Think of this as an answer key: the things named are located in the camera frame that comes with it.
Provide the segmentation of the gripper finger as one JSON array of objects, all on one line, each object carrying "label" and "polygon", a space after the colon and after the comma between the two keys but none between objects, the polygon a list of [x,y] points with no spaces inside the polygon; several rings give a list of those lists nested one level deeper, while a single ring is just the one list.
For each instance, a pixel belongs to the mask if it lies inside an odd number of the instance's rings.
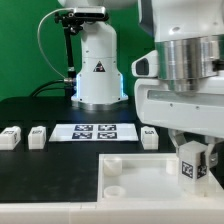
[{"label": "gripper finger", "polygon": [[168,135],[170,137],[171,142],[173,143],[176,155],[179,155],[179,148],[184,144],[184,133],[182,131],[169,129]]},{"label": "gripper finger", "polygon": [[220,142],[219,138],[206,136],[205,142],[208,144],[206,150],[206,159],[209,167],[215,167],[218,164],[218,154],[215,151],[215,146]]}]

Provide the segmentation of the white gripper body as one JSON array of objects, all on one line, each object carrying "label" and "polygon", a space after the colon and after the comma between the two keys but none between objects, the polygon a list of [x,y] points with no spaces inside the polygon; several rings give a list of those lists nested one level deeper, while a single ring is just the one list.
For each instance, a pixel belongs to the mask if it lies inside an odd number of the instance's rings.
[{"label": "white gripper body", "polygon": [[199,84],[199,90],[177,94],[157,79],[138,79],[136,111],[144,124],[224,138],[224,85],[221,79]]}]

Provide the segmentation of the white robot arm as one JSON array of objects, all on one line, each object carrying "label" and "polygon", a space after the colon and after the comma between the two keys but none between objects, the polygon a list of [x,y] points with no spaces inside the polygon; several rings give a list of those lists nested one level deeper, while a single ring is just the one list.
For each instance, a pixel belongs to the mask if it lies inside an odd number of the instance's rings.
[{"label": "white robot arm", "polygon": [[187,132],[205,137],[199,161],[218,162],[224,141],[224,0],[58,0],[70,31],[81,34],[82,69],[72,100],[86,108],[125,100],[116,62],[116,33],[106,13],[137,5],[139,23],[155,48],[132,64],[141,122],[168,129],[176,148]]}]

